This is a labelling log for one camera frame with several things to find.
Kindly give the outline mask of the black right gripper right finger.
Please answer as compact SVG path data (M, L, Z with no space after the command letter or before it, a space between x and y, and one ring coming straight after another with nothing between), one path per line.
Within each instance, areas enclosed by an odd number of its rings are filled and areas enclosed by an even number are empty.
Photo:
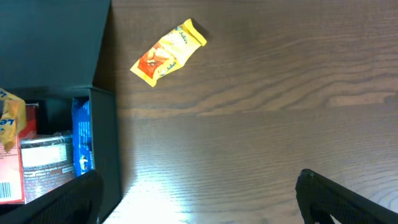
M310 170L298 176L296 199L305 224L395 224L397 213Z

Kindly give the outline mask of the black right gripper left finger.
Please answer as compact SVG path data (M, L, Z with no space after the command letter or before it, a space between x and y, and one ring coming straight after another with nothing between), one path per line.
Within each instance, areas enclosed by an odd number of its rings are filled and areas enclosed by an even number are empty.
M91 170L1 215L1 224L98 223L103 194L103 177Z

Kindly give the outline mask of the brown drink can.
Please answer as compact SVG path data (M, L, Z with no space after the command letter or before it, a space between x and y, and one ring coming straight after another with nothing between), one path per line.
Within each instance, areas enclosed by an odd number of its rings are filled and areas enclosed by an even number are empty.
M29 203L76 177L71 134L38 136L20 141L24 201Z

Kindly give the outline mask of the blue cookie packet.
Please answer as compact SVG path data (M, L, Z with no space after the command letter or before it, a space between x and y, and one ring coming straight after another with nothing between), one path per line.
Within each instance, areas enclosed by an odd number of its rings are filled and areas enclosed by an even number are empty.
M95 168L92 152L90 101L74 98L72 101L73 165L76 176Z

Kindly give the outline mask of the small yellow lemon snack packet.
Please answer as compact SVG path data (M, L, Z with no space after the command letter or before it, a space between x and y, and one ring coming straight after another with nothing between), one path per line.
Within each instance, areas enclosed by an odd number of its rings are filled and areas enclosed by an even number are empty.
M1 144L9 152L17 143L17 135L26 127L25 101L1 89Z

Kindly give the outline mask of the orange red carton box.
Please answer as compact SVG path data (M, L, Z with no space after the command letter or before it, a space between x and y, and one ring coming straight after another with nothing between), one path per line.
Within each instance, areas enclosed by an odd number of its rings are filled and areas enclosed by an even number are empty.
M36 136L38 108L38 103L26 105L26 127L17 135L16 145L9 152L1 144L1 205L25 202L20 140Z

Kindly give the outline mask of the black open box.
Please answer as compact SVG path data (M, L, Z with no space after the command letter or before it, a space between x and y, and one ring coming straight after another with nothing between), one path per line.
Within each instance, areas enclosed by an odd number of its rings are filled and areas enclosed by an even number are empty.
M114 94L94 79L111 3L2 1L1 87L41 105L39 131L72 128L72 101L90 103L93 163L104 180L99 220L122 199Z

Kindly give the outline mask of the yellow orange biscuit packet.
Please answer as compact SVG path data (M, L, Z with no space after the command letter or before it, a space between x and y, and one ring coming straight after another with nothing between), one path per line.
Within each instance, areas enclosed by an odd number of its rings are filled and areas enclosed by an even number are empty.
M207 43L187 19L156 42L130 68L130 71L154 87L158 79L182 68L192 54Z

